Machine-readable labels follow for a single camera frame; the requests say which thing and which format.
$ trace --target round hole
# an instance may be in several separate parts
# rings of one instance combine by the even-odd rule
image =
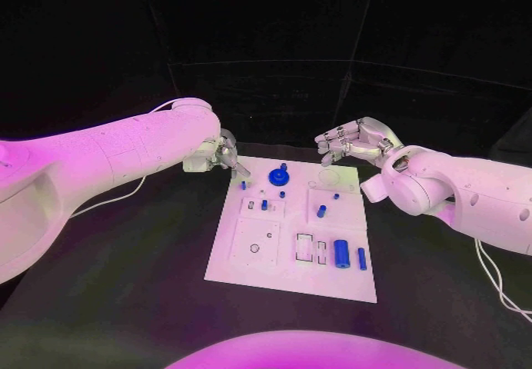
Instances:
[[[479,194],[474,194],[468,203],[471,204],[471,206],[474,206],[477,202],[479,202]]]
[[[523,211],[519,214],[520,221],[525,221],[529,218],[529,209],[523,209]]]

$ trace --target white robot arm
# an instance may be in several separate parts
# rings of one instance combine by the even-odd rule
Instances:
[[[0,141],[0,283],[33,265],[91,197],[180,162],[184,171],[220,165],[249,175],[197,98],[82,131]]]
[[[380,168],[360,186],[370,202],[389,197],[408,214],[432,215],[487,244],[532,255],[532,169],[405,147],[373,118],[339,126],[316,142],[323,166],[353,156]]]

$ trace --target small blue part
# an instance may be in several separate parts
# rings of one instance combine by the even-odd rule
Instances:
[[[318,218],[323,218],[323,216],[324,216],[324,211],[327,210],[327,207],[324,206],[324,205],[321,205],[320,207],[318,207]]]
[[[363,248],[357,248],[357,261],[360,263],[360,270],[365,271],[368,269],[366,266],[366,254]]]
[[[349,261],[349,248],[346,240],[334,241],[334,264],[336,268],[346,269],[352,266]]]
[[[285,171],[285,169],[287,169],[285,163],[282,163],[280,165],[280,169],[274,169],[269,172],[268,179],[269,179],[269,183],[274,186],[284,186],[288,183],[290,176],[288,176],[288,172]]]

